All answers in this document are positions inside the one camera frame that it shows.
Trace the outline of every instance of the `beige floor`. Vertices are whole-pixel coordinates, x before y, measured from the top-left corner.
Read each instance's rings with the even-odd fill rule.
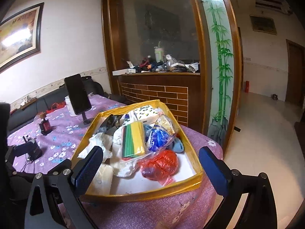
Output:
[[[289,224],[305,198],[305,161],[293,128],[302,110],[254,93],[241,94],[241,106],[225,162],[230,169],[257,176],[267,173],[275,199],[278,229]],[[247,195],[243,195],[227,229],[234,228]],[[217,196],[210,213],[222,200]]]

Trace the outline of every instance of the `red cylinder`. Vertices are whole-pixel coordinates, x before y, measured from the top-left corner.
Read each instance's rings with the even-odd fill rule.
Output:
[[[249,84],[250,84],[250,82],[246,81],[246,88],[245,88],[246,93],[249,93]]]

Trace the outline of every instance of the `bottle cap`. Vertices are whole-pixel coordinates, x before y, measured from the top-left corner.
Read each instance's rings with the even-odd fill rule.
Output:
[[[44,118],[47,117],[47,115],[46,115],[46,113],[41,113],[41,114],[39,115],[39,117],[40,117],[41,119],[44,119]]]

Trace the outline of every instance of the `table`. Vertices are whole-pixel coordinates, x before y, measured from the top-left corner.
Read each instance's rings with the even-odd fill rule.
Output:
[[[94,118],[99,112],[124,104],[105,97],[90,97],[92,108],[86,112],[88,118]],[[39,134],[38,125],[30,123],[8,137],[8,145],[22,144],[22,136],[37,137],[43,156],[34,163],[26,165],[28,173],[42,172],[46,174],[51,168],[65,159],[70,159],[86,128],[79,128],[81,116],[71,117],[67,107],[48,114],[51,126],[55,129],[47,136]],[[221,147],[208,137],[181,126],[186,136],[198,153],[203,146],[208,146],[218,159],[222,159]],[[20,171],[25,164],[25,156],[15,158],[13,166]],[[88,214],[99,228],[154,228],[162,221],[170,228],[203,228],[210,209],[214,204],[216,191],[207,176],[204,176],[200,188],[145,202],[122,203],[83,203]],[[70,221],[61,207],[66,223]]]

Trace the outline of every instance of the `red label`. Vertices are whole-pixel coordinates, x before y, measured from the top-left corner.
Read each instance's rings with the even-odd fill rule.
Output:
[[[47,121],[43,123],[43,128],[45,129],[45,131],[49,131],[51,129],[50,122]]]

